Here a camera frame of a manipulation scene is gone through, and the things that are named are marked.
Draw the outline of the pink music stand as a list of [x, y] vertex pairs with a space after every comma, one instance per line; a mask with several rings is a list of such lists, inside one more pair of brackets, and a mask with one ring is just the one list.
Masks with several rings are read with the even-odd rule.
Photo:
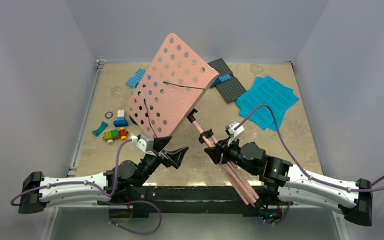
[[209, 93], [219, 73], [179, 36], [170, 33], [162, 42], [134, 94], [128, 113], [140, 129], [155, 137], [171, 137], [170, 146], [189, 147], [175, 183], [203, 183], [204, 175], [223, 174], [242, 201], [256, 206], [258, 195], [237, 167], [214, 164], [204, 152], [217, 143], [204, 131], [229, 128], [227, 105]]

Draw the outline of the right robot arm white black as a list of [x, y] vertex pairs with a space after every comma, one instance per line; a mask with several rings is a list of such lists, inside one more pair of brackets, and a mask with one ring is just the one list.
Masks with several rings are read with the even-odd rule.
[[231, 145], [221, 140], [204, 151], [215, 164], [234, 164], [257, 176], [265, 185], [258, 192], [262, 205], [300, 202], [331, 209], [353, 224], [372, 226], [373, 195], [366, 179], [346, 181], [301, 170], [297, 164], [268, 155], [255, 142], [239, 146], [238, 140]]

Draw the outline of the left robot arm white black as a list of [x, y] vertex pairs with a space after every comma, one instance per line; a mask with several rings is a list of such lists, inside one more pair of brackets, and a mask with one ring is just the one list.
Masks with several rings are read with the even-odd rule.
[[[165, 146], [171, 139], [171, 136], [133, 135], [118, 147], [114, 168], [92, 175], [47, 177], [41, 171], [34, 171], [23, 181], [21, 193], [10, 201], [10, 205], [17, 207], [19, 214], [35, 214], [46, 207], [85, 201], [122, 205], [133, 199], [133, 189], [141, 188], [160, 165], [180, 167], [189, 147], [167, 151]], [[126, 144], [134, 144], [143, 152], [139, 163], [120, 161], [121, 150]]]

